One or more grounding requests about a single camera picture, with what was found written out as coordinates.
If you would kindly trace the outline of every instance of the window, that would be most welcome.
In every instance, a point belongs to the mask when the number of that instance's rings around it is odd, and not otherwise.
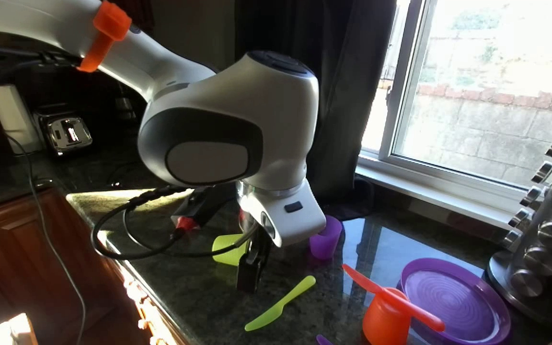
[[[508,228],[552,144],[552,2],[398,0],[360,175]]]

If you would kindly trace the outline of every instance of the orange spoon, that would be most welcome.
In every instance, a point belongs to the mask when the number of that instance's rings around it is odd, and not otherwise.
[[[366,291],[372,291],[375,297],[387,301],[395,309],[414,316],[416,320],[423,322],[433,332],[444,332],[444,322],[439,316],[435,316],[435,314],[427,313],[425,309],[416,307],[408,299],[402,299],[402,297],[391,293],[389,290],[377,286],[375,282],[372,282],[370,278],[366,278],[358,270],[350,268],[349,265],[341,265],[341,267]]]

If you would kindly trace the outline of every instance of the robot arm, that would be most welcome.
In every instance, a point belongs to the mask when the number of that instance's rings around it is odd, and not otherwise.
[[[21,35],[86,56],[99,0],[0,0],[0,33]],[[318,84],[301,63],[251,52],[212,73],[142,31],[128,29],[99,69],[147,102],[138,130],[145,167],[168,184],[237,182],[239,207],[276,245],[324,228],[304,178]]]

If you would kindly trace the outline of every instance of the green spoon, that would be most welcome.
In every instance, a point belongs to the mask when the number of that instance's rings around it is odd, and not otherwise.
[[[316,284],[314,276],[303,278],[287,295],[283,295],[276,305],[272,305],[268,311],[258,314],[255,320],[247,322],[243,326],[245,332],[255,332],[258,328],[264,328],[272,324],[280,314],[283,313],[283,307],[297,299],[301,293],[308,291]]]

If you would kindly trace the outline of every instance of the white wall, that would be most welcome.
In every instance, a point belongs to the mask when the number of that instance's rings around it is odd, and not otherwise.
[[[168,50],[211,69],[234,61],[235,0],[151,0],[153,37]]]

